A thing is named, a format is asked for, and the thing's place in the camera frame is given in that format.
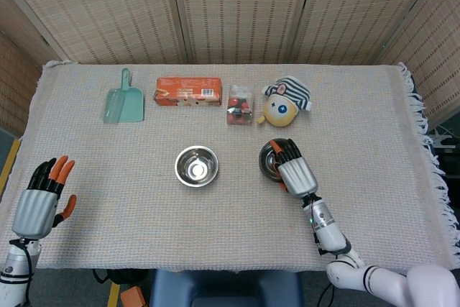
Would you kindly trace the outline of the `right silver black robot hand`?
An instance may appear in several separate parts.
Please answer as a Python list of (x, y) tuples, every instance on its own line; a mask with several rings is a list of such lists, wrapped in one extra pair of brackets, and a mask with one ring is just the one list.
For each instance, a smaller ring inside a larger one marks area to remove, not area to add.
[(269, 141), (276, 157), (276, 170), (288, 193), (303, 199), (318, 190), (318, 182), (306, 159), (292, 139)]

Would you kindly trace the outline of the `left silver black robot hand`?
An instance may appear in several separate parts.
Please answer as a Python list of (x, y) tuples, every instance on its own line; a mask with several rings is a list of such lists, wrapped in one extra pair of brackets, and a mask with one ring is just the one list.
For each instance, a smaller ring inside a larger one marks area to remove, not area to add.
[(74, 165), (74, 160), (63, 155), (41, 163), (34, 170), (20, 196), (12, 224), (12, 231), (20, 240), (31, 242), (43, 239), (72, 215), (77, 203), (76, 195), (70, 195), (61, 212), (58, 204)]

